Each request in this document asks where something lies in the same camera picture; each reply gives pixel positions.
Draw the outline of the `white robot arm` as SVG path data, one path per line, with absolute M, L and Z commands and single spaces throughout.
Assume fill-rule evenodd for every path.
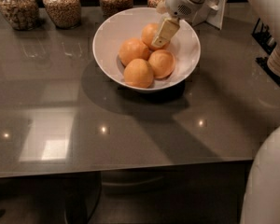
M 169 13 L 159 25 L 153 44 L 170 41 L 181 20 L 193 20 L 206 0 L 165 0 L 159 9 Z M 248 0 L 269 26 L 276 47 L 263 71 L 270 88 L 280 80 L 280 0 Z M 240 224 L 280 224 L 280 126 L 263 142 L 251 166 L 245 188 Z

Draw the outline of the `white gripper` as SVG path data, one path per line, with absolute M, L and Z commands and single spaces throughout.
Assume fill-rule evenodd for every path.
M 159 2 L 156 11 L 160 14 L 167 12 L 172 17 L 162 17 L 151 45 L 161 48 L 168 44 L 180 28 L 179 19 L 192 19 L 201 8 L 203 0 L 165 0 Z

